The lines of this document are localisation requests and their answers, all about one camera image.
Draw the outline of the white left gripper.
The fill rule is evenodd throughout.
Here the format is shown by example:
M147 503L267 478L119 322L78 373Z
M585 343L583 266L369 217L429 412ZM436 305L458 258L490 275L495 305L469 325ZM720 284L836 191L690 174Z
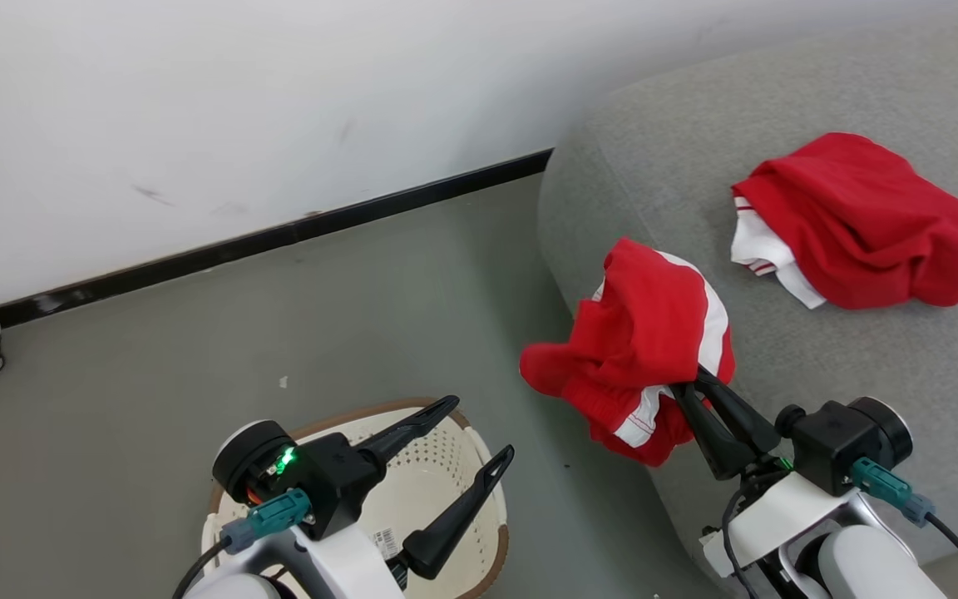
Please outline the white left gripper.
M385 475L396 455L432 432L459 404L456 395L438 399L362 441L358 452ZM502 448L436 520L407 536L402 543L402 564L422 579L437 579L515 457L513 446ZM320 541L308 538L301 527L290 531L294 538L286 543L285 566L304 598L404 597L383 554L358 524Z

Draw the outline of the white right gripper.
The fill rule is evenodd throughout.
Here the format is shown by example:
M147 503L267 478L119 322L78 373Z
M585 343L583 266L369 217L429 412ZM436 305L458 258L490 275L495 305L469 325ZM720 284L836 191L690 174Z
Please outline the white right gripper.
M704 461L716 480L742 473L757 455L778 448L782 436L767 418L703 365L697 383L670 387ZM740 567L745 567L794 541L859 494L825 493L797 473L771 486L756 502L729 520L729 541Z

